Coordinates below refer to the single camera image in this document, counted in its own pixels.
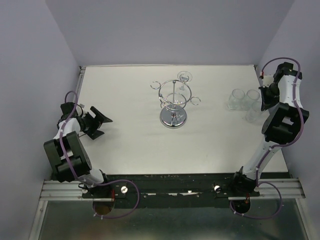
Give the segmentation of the clear wine glass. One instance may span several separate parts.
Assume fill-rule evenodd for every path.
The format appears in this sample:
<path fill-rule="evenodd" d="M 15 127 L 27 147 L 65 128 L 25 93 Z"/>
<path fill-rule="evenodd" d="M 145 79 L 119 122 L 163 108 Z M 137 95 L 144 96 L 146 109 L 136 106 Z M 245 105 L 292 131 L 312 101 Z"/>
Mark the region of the clear wine glass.
<path fill-rule="evenodd" d="M 240 107 L 241 102 L 244 97 L 245 97 L 245 93 L 243 90 L 238 89 L 238 88 L 234 89 L 231 92 L 229 99 L 228 99 L 228 102 L 227 102 L 228 109 L 237 110 Z"/>

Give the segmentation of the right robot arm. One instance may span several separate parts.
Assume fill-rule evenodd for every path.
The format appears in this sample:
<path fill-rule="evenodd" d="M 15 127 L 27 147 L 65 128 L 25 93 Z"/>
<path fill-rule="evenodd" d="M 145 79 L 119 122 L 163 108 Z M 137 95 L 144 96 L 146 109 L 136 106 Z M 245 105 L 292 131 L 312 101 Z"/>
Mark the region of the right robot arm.
<path fill-rule="evenodd" d="M 261 111 L 270 110 L 261 133 L 263 139 L 251 159 L 235 172 L 230 191 L 236 195 L 250 194 L 258 187 L 262 171 L 281 148 L 293 145 L 302 135 L 310 113 L 300 100 L 302 83 L 300 64 L 289 57 L 279 64 L 273 75 L 260 72 L 262 86 Z"/>

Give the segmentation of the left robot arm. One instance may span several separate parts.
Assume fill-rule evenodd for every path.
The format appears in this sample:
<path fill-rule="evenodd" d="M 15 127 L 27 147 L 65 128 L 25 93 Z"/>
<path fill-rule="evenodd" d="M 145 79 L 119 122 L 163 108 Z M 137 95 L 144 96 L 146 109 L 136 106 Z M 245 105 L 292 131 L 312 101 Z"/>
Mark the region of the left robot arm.
<path fill-rule="evenodd" d="M 93 169 L 79 133 L 84 133 L 91 140 L 102 136 L 99 128 L 113 120 L 106 117 L 94 106 L 90 107 L 92 116 L 74 102 L 60 105 L 62 116 L 58 121 L 58 132 L 53 139 L 43 144 L 54 177 L 61 183 L 79 181 L 86 189 L 93 191 L 101 198 L 107 197 L 111 191 L 107 176 L 101 170 Z"/>

